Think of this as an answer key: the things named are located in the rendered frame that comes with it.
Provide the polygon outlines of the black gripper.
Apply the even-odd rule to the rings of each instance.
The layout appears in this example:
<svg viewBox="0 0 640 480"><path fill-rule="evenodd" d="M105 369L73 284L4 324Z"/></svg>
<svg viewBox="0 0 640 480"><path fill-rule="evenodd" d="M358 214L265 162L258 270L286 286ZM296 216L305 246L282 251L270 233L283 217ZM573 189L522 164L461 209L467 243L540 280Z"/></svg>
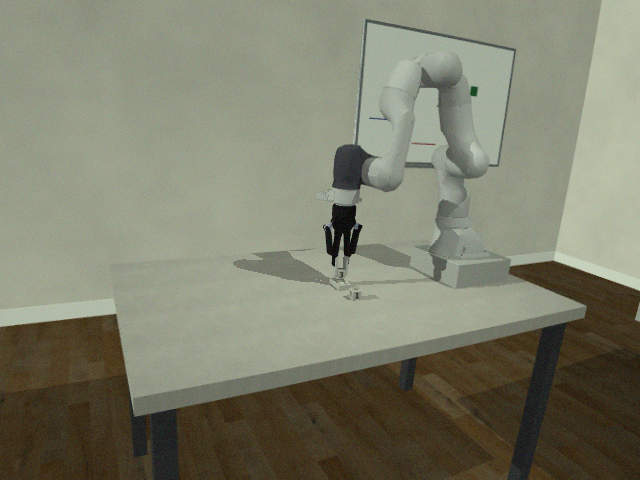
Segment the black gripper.
<svg viewBox="0 0 640 480"><path fill-rule="evenodd" d="M333 204L332 207L332 219L329 224L323 225L326 237L326 249L327 253L332 256L332 275L337 277L338 271L338 253L340 247L340 240L342 233L344 235L344 254L342 268L346 270L345 276L348 275L349 257L351 254L355 254L359 233L362 229L362 225L356 223L356 206L339 206ZM341 218L343 217L343 218ZM354 217L354 218L350 218ZM349 219L350 218L350 219ZM332 244L332 227L334 228L334 241ZM350 242L351 229L353 229L352 238Z"/></svg>

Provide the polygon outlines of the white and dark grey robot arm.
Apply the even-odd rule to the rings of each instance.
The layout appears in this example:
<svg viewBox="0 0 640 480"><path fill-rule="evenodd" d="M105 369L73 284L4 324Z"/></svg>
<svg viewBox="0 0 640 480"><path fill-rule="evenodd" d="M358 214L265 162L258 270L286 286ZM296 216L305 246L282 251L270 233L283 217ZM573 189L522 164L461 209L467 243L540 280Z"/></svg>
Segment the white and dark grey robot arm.
<svg viewBox="0 0 640 480"><path fill-rule="evenodd" d="M440 129L448 145L439 146L431 157L440 197L428 251L460 260L489 257L483 238L469 227L470 194L465 179L482 177L489 168L489 157L475 133L470 89L461 71L462 63L453 52L428 53L398 61L379 100L380 112L393 127L386 156L370 155L360 145L339 147L334 158L332 188L317 193L316 198L339 206L354 206L362 202L360 185L384 192L396 190L404 177L419 88L437 88ZM423 86L419 87L419 83Z"/></svg>

